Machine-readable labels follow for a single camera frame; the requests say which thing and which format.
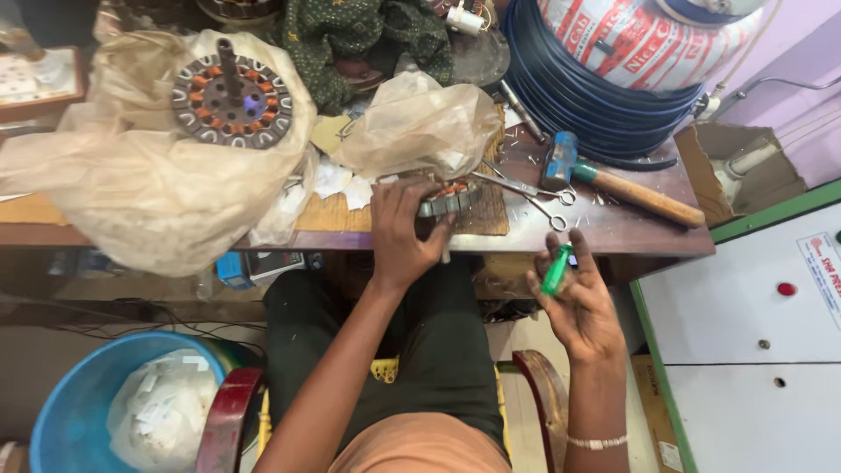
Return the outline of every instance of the green screwdriver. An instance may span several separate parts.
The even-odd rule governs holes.
[[[563,273],[566,272],[569,265],[569,257],[573,254],[573,246],[569,243],[564,243],[558,248],[558,256],[552,262],[552,266],[546,272],[546,277],[543,278],[543,284],[540,290],[543,294],[555,295],[558,292],[558,286],[563,281]]]

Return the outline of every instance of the brown shirt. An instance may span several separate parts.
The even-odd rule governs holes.
[[[487,435],[436,412],[399,414],[366,428],[328,473],[508,473],[511,467]]]

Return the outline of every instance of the hammer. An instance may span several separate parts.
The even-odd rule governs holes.
[[[570,177],[575,177],[689,228],[704,225],[704,212],[667,197],[666,194],[608,173],[593,162],[578,159],[577,148],[578,138],[575,134],[561,131],[555,135],[543,163],[541,187],[555,192],[564,190],[569,186]]]

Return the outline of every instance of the person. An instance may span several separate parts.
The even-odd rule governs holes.
[[[373,277],[346,320],[342,301],[314,272],[282,274],[267,291],[276,425],[255,473],[511,471],[468,264],[455,256],[436,264],[453,218],[425,242],[415,235],[420,199],[434,188],[410,179],[374,188]],[[560,294],[540,291],[555,234],[526,274],[569,355],[563,468],[628,472],[625,340],[584,236],[573,229],[569,237],[578,269]],[[392,384],[370,373],[389,343],[399,355]]]

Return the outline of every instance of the wooden hammer handle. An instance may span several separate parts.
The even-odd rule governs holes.
[[[592,176],[592,179],[584,178],[583,180],[592,183],[596,188],[604,189],[620,199],[651,210],[657,215],[661,215],[689,228],[699,228],[704,225],[704,212],[695,207],[678,202],[666,196],[666,194],[655,192],[633,181],[608,173],[590,163],[576,163],[576,177],[579,176],[579,167],[582,164],[584,167],[590,168],[590,171],[595,170],[595,176]]]

